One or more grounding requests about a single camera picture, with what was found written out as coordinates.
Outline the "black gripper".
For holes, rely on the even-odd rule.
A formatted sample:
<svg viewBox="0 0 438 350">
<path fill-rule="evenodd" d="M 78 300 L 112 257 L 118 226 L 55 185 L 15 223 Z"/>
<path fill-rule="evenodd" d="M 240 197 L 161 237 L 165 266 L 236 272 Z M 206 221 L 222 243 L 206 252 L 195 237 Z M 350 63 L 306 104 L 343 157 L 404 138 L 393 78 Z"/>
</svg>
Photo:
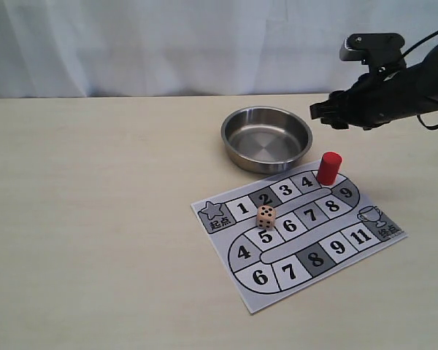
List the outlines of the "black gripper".
<svg viewBox="0 0 438 350">
<path fill-rule="evenodd" d="M 438 44 L 405 69 L 374 69 L 345 91 L 310 105 L 310 117 L 335 130 L 371 130 L 395 120 L 438 111 Z M 431 129 L 437 130 L 438 123 Z"/>
</svg>

